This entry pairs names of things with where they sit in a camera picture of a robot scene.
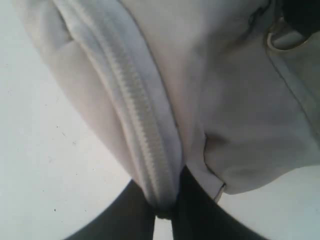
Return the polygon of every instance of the zipper teeth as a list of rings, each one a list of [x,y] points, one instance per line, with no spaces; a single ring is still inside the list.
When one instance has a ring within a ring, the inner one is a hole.
[[[82,19],[85,23],[88,21],[94,22],[86,14],[86,9],[83,6],[76,4],[76,1],[73,1],[71,5],[77,13],[81,12],[79,16],[86,18]],[[117,85],[125,101],[143,155],[142,162],[145,164],[148,179],[143,178],[144,181],[151,183],[152,189],[147,189],[147,191],[154,195],[155,205],[159,206],[164,201],[167,202],[167,199],[172,199],[172,197],[175,199],[176,197],[162,138],[142,80],[121,44],[122,41],[113,27],[112,20],[107,19],[104,23],[106,23],[108,29],[108,34],[105,36],[101,36],[96,28],[91,30],[101,45],[105,58],[116,77]],[[160,189],[160,184],[165,185],[165,187]]]

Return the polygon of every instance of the white floor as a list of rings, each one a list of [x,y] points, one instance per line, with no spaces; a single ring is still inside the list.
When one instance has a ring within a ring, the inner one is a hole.
[[[0,239],[63,239],[130,178],[68,103],[8,0],[0,13]],[[318,240],[319,185],[320,167],[303,168],[220,205],[271,240]],[[169,221],[156,221],[154,239],[173,239]]]

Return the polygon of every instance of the white surface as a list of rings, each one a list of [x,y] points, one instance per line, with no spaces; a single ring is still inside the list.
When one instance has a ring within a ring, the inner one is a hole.
[[[58,240],[91,221],[129,176],[67,102],[9,1],[0,3],[0,239]],[[316,240],[320,167],[220,205],[272,240]],[[171,240],[157,220],[155,240]]]

